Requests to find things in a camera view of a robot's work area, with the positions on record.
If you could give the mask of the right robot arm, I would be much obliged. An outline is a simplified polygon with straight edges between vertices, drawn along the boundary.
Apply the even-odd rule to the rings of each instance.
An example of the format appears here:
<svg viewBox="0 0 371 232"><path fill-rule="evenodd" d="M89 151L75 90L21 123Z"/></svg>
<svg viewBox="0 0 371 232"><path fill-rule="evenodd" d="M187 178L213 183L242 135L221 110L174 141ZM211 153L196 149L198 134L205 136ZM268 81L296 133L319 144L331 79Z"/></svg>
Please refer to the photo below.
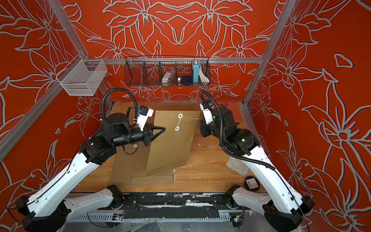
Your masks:
<svg viewBox="0 0 371 232"><path fill-rule="evenodd" d="M257 137L248 129L238 128L228 108L219 107L205 90L200 91L200 98L200 109L204 116L200 123L201 135L216 137L221 149L229 156L241 160L267 191L266 194L258 194L233 185L226 191L230 202L263 215L278 232L297 229L307 220L306 214L314 208L314 200L310 196L301 195L284 179Z"/></svg>

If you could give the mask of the kraft file bag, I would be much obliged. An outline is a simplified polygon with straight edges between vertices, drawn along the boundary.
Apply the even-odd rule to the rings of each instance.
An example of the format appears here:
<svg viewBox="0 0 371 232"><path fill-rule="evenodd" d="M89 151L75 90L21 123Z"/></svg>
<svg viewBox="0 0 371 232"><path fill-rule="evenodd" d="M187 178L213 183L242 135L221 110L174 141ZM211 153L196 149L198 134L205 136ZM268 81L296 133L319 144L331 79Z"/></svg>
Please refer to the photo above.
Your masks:
<svg viewBox="0 0 371 232"><path fill-rule="evenodd" d="M119 147L115 155L111 176L109 179L110 185L117 185L118 187L131 186L133 177L138 173L142 164L142 151L143 145L125 146L127 153L134 154L128 155L123 148Z"/></svg>
<svg viewBox="0 0 371 232"><path fill-rule="evenodd" d="M138 151L134 154L136 160L131 184L133 186L139 186L173 183L174 173L172 170L163 171L148 177L146 176L149 151L150 146L146 147L143 143L138 145Z"/></svg>
<svg viewBox="0 0 371 232"><path fill-rule="evenodd" d="M166 131L151 142L146 176L187 163L200 111L156 111L154 124Z"/></svg>

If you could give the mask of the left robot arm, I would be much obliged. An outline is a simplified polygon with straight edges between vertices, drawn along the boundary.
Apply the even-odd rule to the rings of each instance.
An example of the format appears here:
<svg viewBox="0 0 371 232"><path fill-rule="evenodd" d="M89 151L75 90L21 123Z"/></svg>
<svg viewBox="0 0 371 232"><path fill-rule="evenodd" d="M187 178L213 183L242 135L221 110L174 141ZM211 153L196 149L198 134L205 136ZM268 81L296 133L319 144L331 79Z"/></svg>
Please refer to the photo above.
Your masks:
<svg viewBox="0 0 371 232"><path fill-rule="evenodd" d="M134 104L134 119L130 123L130 112L105 113L108 96L117 91L128 94ZM103 165L117 153L117 148L143 142L148 146L165 132L147 122L153 116L153 109L138 106L134 95L123 88L107 91L101 101L101 126L80 145L72 161L48 184L29 197L21 197L16 202L18 213L24 216L23 228L27 232L56 232L70 219L88 215L92 210L110 207L113 210L125 209L127 201L116 185L83 197L68 199L67 195L90 173Z"/></svg>

